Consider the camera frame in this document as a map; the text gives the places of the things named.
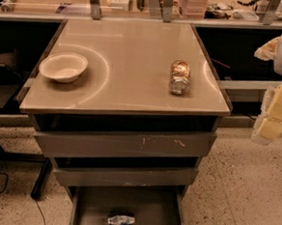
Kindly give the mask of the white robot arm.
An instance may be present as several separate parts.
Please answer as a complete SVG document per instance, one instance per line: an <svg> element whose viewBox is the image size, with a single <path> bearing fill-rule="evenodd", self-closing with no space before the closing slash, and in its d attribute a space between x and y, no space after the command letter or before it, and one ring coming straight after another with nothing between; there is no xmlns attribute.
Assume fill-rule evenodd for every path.
<svg viewBox="0 0 282 225"><path fill-rule="evenodd" d="M255 51L254 56L260 60L272 60L274 71L282 76L282 34L264 43ZM261 113L253 126L251 139L254 143L268 145L273 139L282 135L282 83L268 87L263 95Z"/></svg>

